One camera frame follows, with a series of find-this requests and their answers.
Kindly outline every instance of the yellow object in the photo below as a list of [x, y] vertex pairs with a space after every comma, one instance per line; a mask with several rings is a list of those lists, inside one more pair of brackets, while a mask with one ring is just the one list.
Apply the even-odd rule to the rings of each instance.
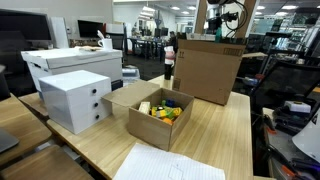
[[180, 116], [181, 113], [182, 113], [182, 109], [181, 108], [173, 108], [174, 117]]
[[153, 117], [156, 117], [157, 116], [157, 107], [152, 107], [152, 109], [151, 109], [151, 115], [153, 116]]
[[169, 118], [164, 118], [162, 121], [167, 123], [167, 124], [173, 125], [173, 121], [171, 119], [169, 119]]
[[167, 116], [167, 112], [165, 110], [160, 110], [156, 112], [158, 118], [163, 118]]

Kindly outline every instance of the ceiling light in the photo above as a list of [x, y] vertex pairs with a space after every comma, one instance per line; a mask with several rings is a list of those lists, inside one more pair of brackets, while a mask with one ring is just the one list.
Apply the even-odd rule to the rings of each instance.
[[177, 6], [173, 6], [173, 7], [171, 7], [171, 9], [173, 9], [173, 10], [180, 10], [180, 8], [179, 7], [177, 7]]
[[141, 12], [140, 14], [141, 14], [141, 15], [144, 15], [144, 16], [153, 16], [153, 14], [151, 14], [151, 13], [146, 13], [146, 12]]
[[152, 8], [147, 7], [147, 6], [143, 6], [142, 10], [144, 10], [144, 11], [152, 11], [152, 12], [156, 11], [156, 10], [154, 10]]
[[297, 9], [298, 8], [298, 6], [283, 6], [282, 7], [282, 9], [288, 9], [288, 10], [290, 10], [290, 9]]
[[266, 7], [264, 7], [264, 6], [258, 6], [258, 9], [260, 10], [260, 9], [265, 9]]
[[189, 6], [189, 7], [188, 7], [188, 9], [190, 9], [190, 10], [194, 11], [194, 10], [196, 10], [197, 8], [196, 8], [196, 7], [194, 7], [194, 6]]
[[276, 13], [276, 15], [278, 15], [278, 16], [285, 16], [285, 15], [287, 15], [288, 13], [286, 13], [286, 12], [277, 12]]

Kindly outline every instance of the white cabinet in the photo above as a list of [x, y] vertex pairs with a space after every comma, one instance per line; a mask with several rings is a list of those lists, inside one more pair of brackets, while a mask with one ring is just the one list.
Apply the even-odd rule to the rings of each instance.
[[74, 71], [39, 79], [49, 117], [78, 134], [112, 112], [101, 97], [111, 92], [111, 80], [88, 71]]

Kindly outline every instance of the white drawer unit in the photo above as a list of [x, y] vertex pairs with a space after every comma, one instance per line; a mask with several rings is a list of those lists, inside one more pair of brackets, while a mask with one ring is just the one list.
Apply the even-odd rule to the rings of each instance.
[[88, 71], [74, 71], [39, 79], [49, 117], [74, 134], [112, 113], [112, 103], [101, 101], [111, 92], [111, 80]]
[[23, 51], [21, 55], [27, 62], [33, 82], [41, 92], [39, 78], [86, 70], [110, 77], [111, 82], [122, 81], [122, 52], [87, 52], [77, 48]]

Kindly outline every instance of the colorful toy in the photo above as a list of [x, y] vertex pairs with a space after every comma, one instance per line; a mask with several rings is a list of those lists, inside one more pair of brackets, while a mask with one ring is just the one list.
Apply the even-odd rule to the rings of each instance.
[[167, 118], [169, 118], [169, 119], [171, 119], [171, 120], [173, 120], [174, 119], [174, 111], [173, 111], [173, 109], [166, 109], [166, 113], [167, 113]]
[[166, 105], [166, 100], [162, 100], [161, 105], [162, 105], [162, 107], [164, 107]]
[[160, 110], [156, 112], [158, 118], [164, 118], [167, 116], [167, 112], [165, 110]]
[[164, 118], [162, 121], [167, 123], [167, 124], [173, 125], [173, 121], [171, 119], [169, 119], [169, 118]]
[[144, 114], [148, 114], [150, 109], [150, 102], [141, 102], [140, 103], [140, 107], [139, 107], [139, 111], [144, 113]]
[[151, 116], [156, 117], [157, 116], [156, 112], [157, 112], [157, 107], [152, 107]]
[[166, 106], [173, 108], [174, 107], [174, 100], [167, 99], [166, 100]]
[[182, 109], [180, 107], [173, 108], [173, 113], [174, 113], [174, 117], [178, 117], [182, 113]]

